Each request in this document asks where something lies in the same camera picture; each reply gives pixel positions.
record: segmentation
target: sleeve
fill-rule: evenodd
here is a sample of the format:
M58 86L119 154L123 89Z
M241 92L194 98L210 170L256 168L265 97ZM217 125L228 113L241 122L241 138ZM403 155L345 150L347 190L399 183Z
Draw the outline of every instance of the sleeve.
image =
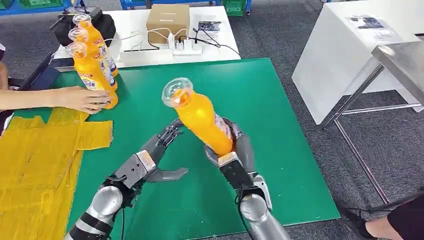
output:
M0 61L3 59L3 55L5 54L6 48L0 43Z

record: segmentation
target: person's leg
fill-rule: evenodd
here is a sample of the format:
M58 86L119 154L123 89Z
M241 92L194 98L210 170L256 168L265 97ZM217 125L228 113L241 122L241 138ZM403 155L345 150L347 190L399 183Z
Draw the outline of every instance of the person's leg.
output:
M366 222L365 228L375 238L402 240L399 233L390 225L387 216Z
M348 208L337 208L353 223L352 227L348 227L362 239L424 239L424 195L398 206L385 217L371 221L366 221Z

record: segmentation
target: power strip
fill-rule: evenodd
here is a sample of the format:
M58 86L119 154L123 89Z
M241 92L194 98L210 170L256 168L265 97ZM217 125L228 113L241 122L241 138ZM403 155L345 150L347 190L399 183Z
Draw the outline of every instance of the power strip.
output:
M202 55L203 52L202 46L195 43L193 39L185 39L182 43L176 43L172 33L169 33L168 44L174 56Z

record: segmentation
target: green crate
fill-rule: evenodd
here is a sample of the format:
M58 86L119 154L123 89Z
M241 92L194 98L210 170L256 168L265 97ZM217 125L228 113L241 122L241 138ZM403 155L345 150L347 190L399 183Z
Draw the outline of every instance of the green crate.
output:
M0 9L7 9L14 0L0 0Z
M62 6L64 0L19 0L19 3L25 9L39 9Z
M246 0L223 0L222 5L228 17L243 17L245 15Z

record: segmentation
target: black shoe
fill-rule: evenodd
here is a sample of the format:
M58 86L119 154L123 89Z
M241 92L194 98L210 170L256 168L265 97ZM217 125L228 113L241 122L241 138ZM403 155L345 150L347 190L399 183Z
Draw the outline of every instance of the black shoe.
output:
M338 201L335 201L335 205L342 218L338 222L342 223L350 229L350 231L359 239L359 240L376 240L376 237L371 236L366 228L365 223L367 222L360 215L358 216L354 212L346 209L346 207Z

